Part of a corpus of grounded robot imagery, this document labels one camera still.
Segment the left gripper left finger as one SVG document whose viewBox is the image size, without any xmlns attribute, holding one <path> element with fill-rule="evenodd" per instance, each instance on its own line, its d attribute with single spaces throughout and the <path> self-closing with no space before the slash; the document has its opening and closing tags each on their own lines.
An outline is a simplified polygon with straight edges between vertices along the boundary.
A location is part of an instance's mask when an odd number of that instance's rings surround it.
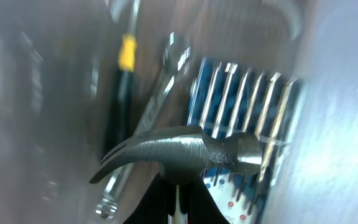
<svg viewBox="0 0 358 224">
<path fill-rule="evenodd" d="M 157 173 L 136 209 L 124 224 L 167 224 L 173 213 L 173 186 Z"/>
</svg>

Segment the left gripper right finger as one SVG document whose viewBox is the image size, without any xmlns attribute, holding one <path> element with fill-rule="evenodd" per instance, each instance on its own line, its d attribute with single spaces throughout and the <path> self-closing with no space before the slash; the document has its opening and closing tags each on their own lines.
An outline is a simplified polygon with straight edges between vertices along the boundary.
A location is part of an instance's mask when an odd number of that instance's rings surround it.
<svg viewBox="0 0 358 224">
<path fill-rule="evenodd" d="M 229 224 L 199 177 L 179 189 L 180 209 L 188 215 L 188 224 Z"/>
</svg>

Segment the small claw hammer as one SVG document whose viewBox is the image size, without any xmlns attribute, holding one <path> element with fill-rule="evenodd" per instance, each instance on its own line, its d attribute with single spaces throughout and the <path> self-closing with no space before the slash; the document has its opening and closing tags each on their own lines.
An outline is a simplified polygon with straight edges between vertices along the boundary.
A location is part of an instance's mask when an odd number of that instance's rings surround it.
<svg viewBox="0 0 358 224">
<path fill-rule="evenodd" d="M 180 186 L 201 178 L 202 171 L 215 167 L 237 174 L 256 174 L 260 171 L 262 150 L 252 133 L 216 139 L 199 126 L 156 129 L 134 135 L 112 148 L 90 183 L 97 184 L 112 171 L 139 161 L 157 162 L 158 173 L 173 186 L 173 213 L 169 218 L 180 209 Z"/>
</svg>

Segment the black yellow screwdriver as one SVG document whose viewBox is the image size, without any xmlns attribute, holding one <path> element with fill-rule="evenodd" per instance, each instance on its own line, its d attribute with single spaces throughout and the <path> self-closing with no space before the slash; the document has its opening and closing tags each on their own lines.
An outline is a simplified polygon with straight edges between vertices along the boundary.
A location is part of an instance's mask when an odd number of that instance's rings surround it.
<svg viewBox="0 0 358 224">
<path fill-rule="evenodd" d="M 128 4 L 131 4 L 128 27 L 126 33 L 122 35 L 122 44 L 117 56 L 117 70 L 114 72 L 115 82 L 103 138 L 102 155 L 104 156 L 114 146 L 127 138 L 129 129 L 129 115 L 135 78 L 135 52 L 137 50 L 135 33 L 141 1 L 113 1 L 111 3 L 111 17 L 114 22 L 117 22 L 122 10 Z"/>
</svg>

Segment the blue precision screwdriver set case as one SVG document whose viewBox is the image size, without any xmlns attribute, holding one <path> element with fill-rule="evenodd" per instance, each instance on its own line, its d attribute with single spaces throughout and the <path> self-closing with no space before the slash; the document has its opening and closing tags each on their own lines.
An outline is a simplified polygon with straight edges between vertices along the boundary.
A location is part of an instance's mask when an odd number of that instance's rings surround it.
<svg viewBox="0 0 358 224">
<path fill-rule="evenodd" d="M 280 72 L 203 58 L 189 102 L 189 125 L 223 139 L 254 133 L 262 147 L 261 174 L 204 170 L 201 178 L 229 223 L 261 223 L 300 115 L 303 82 Z"/>
</svg>

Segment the silver combination wrench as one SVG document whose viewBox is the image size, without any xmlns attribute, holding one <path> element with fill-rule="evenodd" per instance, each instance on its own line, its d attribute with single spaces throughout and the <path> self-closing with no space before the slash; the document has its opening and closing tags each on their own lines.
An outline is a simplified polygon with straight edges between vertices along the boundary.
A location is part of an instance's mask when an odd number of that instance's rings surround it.
<svg viewBox="0 0 358 224">
<path fill-rule="evenodd" d="M 135 134 L 153 128 L 175 80 L 188 71 L 190 62 L 192 62 L 190 40 L 183 35 L 172 32 L 164 49 L 162 62 L 163 65 L 157 84 L 134 131 Z M 111 178 L 104 189 L 102 199 L 96 206 L 96 213 L 103 220 L 110 221 L 114 218 L 119 208 L 122 190 L 132 167 L 132 164 L 128 164 L 112 172 Z"/>
</svg>

